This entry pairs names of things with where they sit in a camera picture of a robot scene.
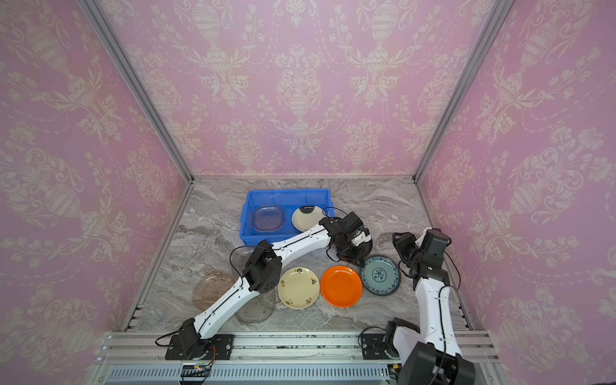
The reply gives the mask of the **black round plate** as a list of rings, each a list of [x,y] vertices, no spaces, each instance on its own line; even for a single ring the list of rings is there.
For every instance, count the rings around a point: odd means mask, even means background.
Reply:
[[[371,254],[373,241],[355,246],[351,241],[348,247],[340,253],[340,258],[349,264],[364,267],[366,258]]]

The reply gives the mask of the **cream plate with black patch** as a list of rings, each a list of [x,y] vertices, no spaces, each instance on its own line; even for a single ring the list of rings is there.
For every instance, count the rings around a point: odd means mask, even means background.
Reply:
[[[313,228],[325,217],[320,207],[304,205],[296,209],[291,217],[293,226],[300,232]]]

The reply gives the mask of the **blue floral patterned plate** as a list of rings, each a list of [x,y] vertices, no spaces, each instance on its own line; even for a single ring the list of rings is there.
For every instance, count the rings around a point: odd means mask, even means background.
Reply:
[[[365,260],[360,278],[369,293],[388,296],[399,289],[401,274],[391,258],[375,255]]]

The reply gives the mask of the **clear glass plate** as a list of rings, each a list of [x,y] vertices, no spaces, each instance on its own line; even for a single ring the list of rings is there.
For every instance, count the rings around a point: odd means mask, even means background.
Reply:
[[[261,233],[271,233],[281,229],[286,222],[286,213],[280,205],[262,205],[253,211],[252,228]]]

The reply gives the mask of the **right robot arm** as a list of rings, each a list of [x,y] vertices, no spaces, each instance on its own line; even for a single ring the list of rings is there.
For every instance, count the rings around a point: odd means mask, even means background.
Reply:
[[[391,354],[398,355],[398,384],[474,384],[474,364],[463,357],[452,326],[449,297],[452,285],[443,268],[452,239],[440,229],[428,227],[417,237],[394,233],[392,244],[420,308],[420,323],[391,320],[383,339]]]

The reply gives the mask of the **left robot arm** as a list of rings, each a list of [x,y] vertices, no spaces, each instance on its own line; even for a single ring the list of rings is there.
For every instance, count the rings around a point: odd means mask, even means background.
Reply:
[[[185,320],[166,335],[167,344],[155,340],[166,349],[167,360],[194,360],[207,356],[213,337],[245,304],[270,292],[282,277],[282,270],[293,261],[316,250],[334,249],[340,261],[361,265],[373,248],[370,229],[359,216],[348,213],[343,218],[325,217],[307,231],[280,242],[267,240],[256,245],[239,278],[212,306]]]

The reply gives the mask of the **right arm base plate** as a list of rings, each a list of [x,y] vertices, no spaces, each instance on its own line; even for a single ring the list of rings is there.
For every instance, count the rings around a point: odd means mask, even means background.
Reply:
[[[396,349],[384,332],[364,333],[359,336],[359,347],[364,360],[398,359]]]

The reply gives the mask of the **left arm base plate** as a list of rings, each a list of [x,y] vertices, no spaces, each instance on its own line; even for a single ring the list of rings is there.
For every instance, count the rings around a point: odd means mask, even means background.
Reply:
[[[227,361],[233,351],[234,335],[215,335],[211,339],[181,342],[179,335],[173,335],[165,353],[168,361]]]

